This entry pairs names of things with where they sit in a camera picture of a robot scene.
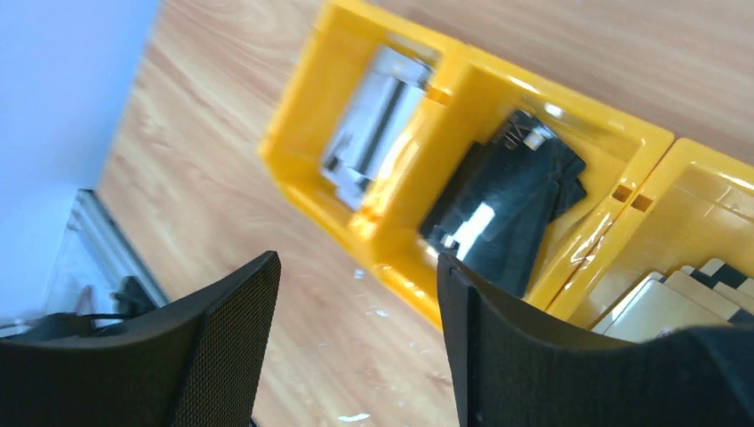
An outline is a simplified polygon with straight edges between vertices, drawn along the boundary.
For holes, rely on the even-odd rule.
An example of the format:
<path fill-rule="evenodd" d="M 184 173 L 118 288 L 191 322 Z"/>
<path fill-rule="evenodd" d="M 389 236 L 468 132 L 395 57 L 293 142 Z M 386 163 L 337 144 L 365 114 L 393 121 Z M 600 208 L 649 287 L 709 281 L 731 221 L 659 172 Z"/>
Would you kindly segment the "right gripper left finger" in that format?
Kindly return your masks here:
<path fill-rule="evenodd" d="M 281 262 L 151 310 L 58 312 L 1 340 L 4 426 L 251 426 Z"/>

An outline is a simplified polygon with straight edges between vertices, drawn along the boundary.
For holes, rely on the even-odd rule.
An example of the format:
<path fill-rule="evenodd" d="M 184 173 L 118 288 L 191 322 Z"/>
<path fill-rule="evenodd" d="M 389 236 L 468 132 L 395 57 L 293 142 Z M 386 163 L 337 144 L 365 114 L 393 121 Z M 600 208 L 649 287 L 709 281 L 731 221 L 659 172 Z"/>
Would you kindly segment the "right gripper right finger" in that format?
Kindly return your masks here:
<path fill-rule="evenodd" d="M 753 331 L 648 342 L 554 318 L 441 254 L 437 295 L 462 426 L 750 426 Z"/>

